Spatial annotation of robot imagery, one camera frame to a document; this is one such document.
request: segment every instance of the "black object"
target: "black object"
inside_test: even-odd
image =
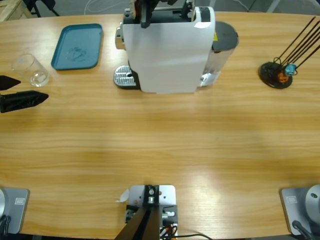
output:
[[[36,5],[37,1],[42,1],[46,7],[53,12],[56,16],[60,16],[55,10],[54,7],[56,5],[55,0],[23,0],[24,4],[26,5],[26,8],[31,12],[31,10],[34,8],[35,12],[31,12],[32,14],[36,14],[38,18],[41,18],[39,9]]]
[[[3,215],[0,218],[0,240],[2,240],[4,237],[8,235],[10,221],[10,216]]]
[[[155,10],[160,0],[137,0],[135,4],[136,16],[138,17],[141,27],[146,29],[150,26],[152,12]],[[173,5],[177,0],[161,0]]]
[[[159,240],[159,186],[144,187],[143,204],[114,240]]]
[[[291,46],[294,45],[296,40],[302,35],[302,33],[308,28],[308,26],[315,20],[313,17],[297,37],[291,42],[291,44],[284,50],[284,52],[273,59],[273,62],[264,63],[258,70],[261,80],[268,86],[276,89],[284,89],[292,84],[294,75],[298,74],[297,69],[304,64],[315,52],[320,48],[320,45],[312,50],[308,56],[302,60],[299,64],[296,62],[306,54],[319,40],[320,40],[320,27],[316,28],[320,23],[318,20],[313,27],[307,32],[307,34],[300,40],[293,50],[286,56],[284,60],[281,57],[287,52]]]
[[[33,90],[0,95],[0,112],[6,113],[19,109],[31,108],[41,104],[48,97],[48,94]]]
[[[278,81],[278,74],[282,71],[282,66],[276,62],[267,62],[263,64],[258,73],[261,80],[268,86],[275,89],[285,89],[292,84],[293,78],[289,77],[287,82]]]
[[[0,75],[0,91],[3,90],[8,90],[12,87],[14,87],[15,85],[20,84],[21,81],[8,77],[8,76],[4,76],[4,75]]]

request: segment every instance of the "black cable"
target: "black cable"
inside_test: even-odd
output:
[[[309,232],[307,229],[305,229],[301,222],[294,220],[292,222],[292,226],[301,233],[301,235],[306,239],[306,240],[315,240],[315,236]]]
[[[250,12],[251,8],[254,6],[254,4],[256,3],[257,0],[253,0],[253,2],[251,3],[251,6],[248,9],[248,12]]]
[[[196,233],[196,234],[189,234],[189,235],[178,235],[178,236],[162,236],[160,239],[175,239],[175,238],[190,238],[190,237],[203,237],[208,240],[213,240],[211,237],[201,234],[201,233]]]

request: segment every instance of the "glass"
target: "glass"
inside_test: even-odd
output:
[[[20,74],[32,86],[42,87],[49,82],[48,71],[32,54],[23,54],[12,63],[12,71]]]

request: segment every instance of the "blue tray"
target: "blue tray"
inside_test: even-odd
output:
[[[69,25],[61,31],[51,66],[56,70],[90,69],[97,65],[103,30],[100,24]]]

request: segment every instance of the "wood grain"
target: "wood grain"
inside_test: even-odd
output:
[[[46,17],[0,23],[0,75],[31,53],[47,68],[42,88],[27,82],[1,94],[38,90],[41,105],[0,114],[0,184],[30,189],[22,232],[114,238],[131,185],[176,187],[179,233],[215,239],[288,234],[279,190],[320,181],[320,55],[278,90],[259,66],[278,56],[310,20],[306,15],[221,13],[239,46],[212,87],[157,95],[113,83],[126,64],[115,47],[121,15]],[[61,30],[99,23],[99,63],[55,71]]]

